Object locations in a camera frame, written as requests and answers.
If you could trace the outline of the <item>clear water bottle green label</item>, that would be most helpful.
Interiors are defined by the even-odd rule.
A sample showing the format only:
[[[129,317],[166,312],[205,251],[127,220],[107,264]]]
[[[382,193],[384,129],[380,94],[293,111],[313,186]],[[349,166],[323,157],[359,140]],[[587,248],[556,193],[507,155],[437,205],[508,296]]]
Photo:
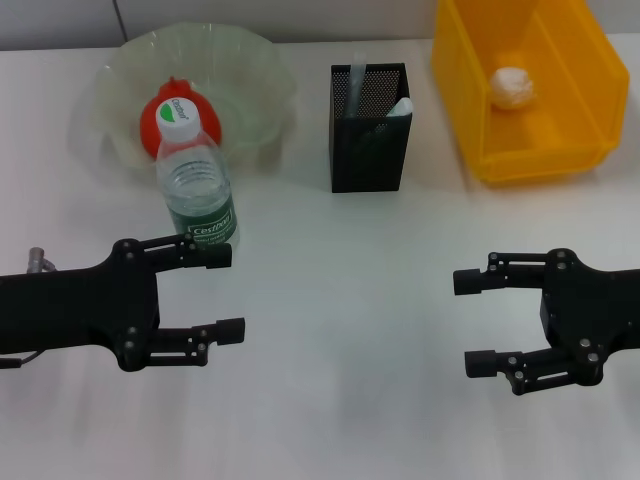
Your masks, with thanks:
[[[227,162],[205,132],[195,103],[172,97],[156,110],[156,178],[177,233],[202,247],[239,241]]]

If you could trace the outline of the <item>translucent green plastic fruit bowl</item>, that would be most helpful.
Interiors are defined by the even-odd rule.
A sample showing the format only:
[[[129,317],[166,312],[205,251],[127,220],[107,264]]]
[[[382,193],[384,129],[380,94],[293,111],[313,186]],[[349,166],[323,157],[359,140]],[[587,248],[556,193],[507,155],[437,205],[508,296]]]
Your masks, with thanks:
[[[170,78],[188,81],[211,103],[233,172],[279,143],[291,118],[296,85],[272,42],[238,26],[181,22],[116,49],[82,91],[67,130],[77,164],[108,184],[152,184],[138,122]]]

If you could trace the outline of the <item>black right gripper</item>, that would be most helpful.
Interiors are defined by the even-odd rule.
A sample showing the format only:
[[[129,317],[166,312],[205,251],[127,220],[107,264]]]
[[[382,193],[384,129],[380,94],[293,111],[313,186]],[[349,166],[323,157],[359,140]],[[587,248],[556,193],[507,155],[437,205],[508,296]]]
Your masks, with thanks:
[[[542,320],[549,348],[533,352],[469,351],[469,378],[505,375],[514,395],[578,384],[595,386],[609,357],[640,350],[640,269],[602,271],[569,249],[547,256],[488,255],[487,269],[453,272],[455,295],[504,288],[542,289]]]

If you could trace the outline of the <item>black mesh pen holder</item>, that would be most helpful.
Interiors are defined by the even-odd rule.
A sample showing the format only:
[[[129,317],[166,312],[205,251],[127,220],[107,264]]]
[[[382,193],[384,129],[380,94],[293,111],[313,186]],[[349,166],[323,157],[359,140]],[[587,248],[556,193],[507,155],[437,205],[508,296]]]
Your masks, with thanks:
[[[334,193],[390,192],[400,187],[413,108],[392,110],[410,97],[403,63],[369,64],[358,112],[345,114],[351,67],[331,67],[329,165]]]

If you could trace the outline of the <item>orange knitted toy fruit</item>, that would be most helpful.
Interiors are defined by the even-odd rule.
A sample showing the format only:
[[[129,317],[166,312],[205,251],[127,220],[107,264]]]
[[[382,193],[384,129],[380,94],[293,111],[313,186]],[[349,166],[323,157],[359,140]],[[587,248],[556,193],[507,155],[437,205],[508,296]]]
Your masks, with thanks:
[[[161,141],[161,134],[156,123],[156,110],[162,102],[173,97],[186,98],[195,104],[200,114],[204,131],[216,144],[220,145],[222,128],[219,117],[212,105],[203,95],[192,89],[187,79],[170,77],[166,83],[160,86],[157,95],[145,105],[139,121],[141,142],[151,158],[153,160],[156,159]]]

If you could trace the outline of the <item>silver marker pen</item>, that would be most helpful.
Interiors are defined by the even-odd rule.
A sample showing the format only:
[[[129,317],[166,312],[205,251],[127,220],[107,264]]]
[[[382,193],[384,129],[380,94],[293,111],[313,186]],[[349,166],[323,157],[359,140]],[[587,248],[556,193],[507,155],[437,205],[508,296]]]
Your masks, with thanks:
[[[355,118],[358,114],[366,67],[366,54],[364,52],[356,52],[349,71],[349,86],[344,104],[345,118]]]

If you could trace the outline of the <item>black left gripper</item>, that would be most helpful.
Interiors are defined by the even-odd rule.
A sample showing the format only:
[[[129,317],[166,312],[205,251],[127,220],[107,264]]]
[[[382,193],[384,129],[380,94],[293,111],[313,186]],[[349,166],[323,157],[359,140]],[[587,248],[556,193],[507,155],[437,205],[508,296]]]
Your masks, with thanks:
[[[159,321],[155,273],[231,264],[230,244],[204,247],[192,234],[179,234],[120,240],[89,268],[0,276],[0,355],[96,345],[111,351],[124,371],[204,367],[211,345],[244,341],[245,319],[151,335]]]

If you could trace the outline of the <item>yellow plastic bin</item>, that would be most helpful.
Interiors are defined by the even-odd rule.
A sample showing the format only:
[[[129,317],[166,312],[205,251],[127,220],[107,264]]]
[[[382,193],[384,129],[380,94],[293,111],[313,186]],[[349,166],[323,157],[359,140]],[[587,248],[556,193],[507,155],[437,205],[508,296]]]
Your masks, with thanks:
[[[534,98],[493,102],[525,70]],[[431,69],[462,157],[488,184],[589,171],[619,145],[630,75],[586,0],[438,0]]]

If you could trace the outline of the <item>white paper ball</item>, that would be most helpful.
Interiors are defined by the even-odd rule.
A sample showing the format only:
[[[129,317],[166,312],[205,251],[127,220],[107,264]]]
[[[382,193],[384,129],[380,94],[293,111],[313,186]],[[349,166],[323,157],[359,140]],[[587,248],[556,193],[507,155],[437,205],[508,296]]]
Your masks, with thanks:
[[[535,97],[529,73],[518,67],[501,67],[489,81],[494,106],[503,110],[524,107]]]

